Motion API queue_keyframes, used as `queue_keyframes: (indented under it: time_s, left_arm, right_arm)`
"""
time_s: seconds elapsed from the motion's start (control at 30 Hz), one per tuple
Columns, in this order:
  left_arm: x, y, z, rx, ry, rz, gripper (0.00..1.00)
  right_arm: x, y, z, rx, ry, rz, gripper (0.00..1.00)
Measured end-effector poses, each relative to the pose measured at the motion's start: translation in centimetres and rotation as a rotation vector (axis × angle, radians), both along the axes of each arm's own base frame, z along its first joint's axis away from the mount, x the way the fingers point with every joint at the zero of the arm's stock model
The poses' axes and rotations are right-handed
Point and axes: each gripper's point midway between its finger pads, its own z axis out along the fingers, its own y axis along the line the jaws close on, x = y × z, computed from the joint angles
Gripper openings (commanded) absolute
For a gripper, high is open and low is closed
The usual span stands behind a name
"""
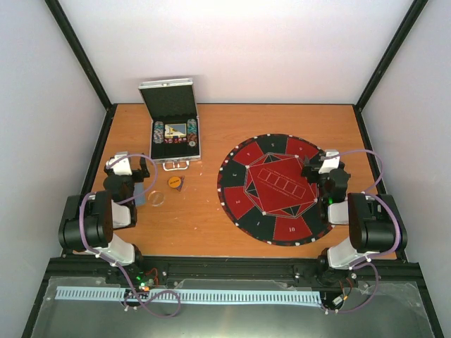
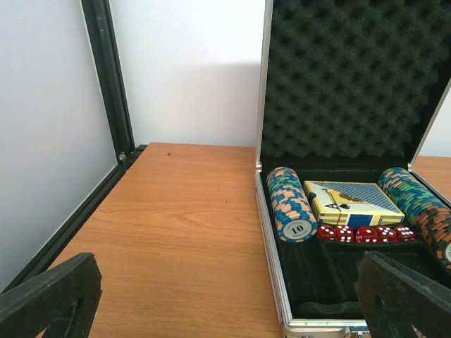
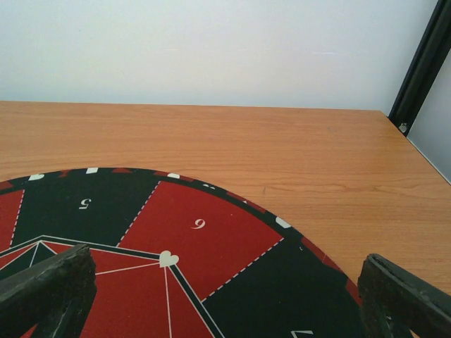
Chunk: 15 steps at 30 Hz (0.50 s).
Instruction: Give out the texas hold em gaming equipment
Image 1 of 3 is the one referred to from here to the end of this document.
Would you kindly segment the orange big blind button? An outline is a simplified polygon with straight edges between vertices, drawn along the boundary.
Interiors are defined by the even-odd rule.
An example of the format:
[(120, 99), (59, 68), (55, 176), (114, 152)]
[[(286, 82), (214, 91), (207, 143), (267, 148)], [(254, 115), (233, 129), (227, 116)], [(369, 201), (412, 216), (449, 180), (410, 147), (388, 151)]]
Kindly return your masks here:
[(172, 189), (176, 189), (178, 186), (178, 176), (172, 176), (168, 179), (168, 186)]

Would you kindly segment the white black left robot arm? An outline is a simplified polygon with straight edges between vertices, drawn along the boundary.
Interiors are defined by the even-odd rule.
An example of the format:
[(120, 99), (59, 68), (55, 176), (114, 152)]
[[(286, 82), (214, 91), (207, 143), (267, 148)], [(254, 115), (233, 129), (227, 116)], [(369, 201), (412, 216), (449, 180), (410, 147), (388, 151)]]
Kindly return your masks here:
[(138, 189), (145, 179), (157, 179), (157, 166), (144, 154), (119, 152), (104, 166), (103, 189), (66, 200), (58, 241), (66, 251), (104, 259), (131, 283), (143, 281), (147, 267), (136, 245), (121, 239), (116, 230), (137, 225), (137, 204), (148, 189)]

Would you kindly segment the clear dealer button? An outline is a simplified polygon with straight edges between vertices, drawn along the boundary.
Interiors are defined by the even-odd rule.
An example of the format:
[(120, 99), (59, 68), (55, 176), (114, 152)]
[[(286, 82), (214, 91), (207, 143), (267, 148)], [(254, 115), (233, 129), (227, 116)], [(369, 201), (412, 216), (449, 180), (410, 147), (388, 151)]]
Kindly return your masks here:
[(165, 201), (165, 194), (161, 191), (154, 190), (147, 197), (148, 202), (153, 207), (161, 206)]

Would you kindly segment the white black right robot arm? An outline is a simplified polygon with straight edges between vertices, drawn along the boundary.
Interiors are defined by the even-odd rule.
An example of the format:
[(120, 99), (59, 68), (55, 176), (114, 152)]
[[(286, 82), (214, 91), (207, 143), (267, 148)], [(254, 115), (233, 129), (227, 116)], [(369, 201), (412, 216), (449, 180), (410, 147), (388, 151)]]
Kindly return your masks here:
[(324, 225), (347, 225), (348, 237), (326, 248), (317, 259), (316, 280), (333, 286), (349, 277), (350, 271), (372, 259), (404, 251), (407, 230), (393, 196), (347, 191), (350, 174), (336, 150), (320, 151), (304, 158), (302, 177), (319, 191), (317, 210)]

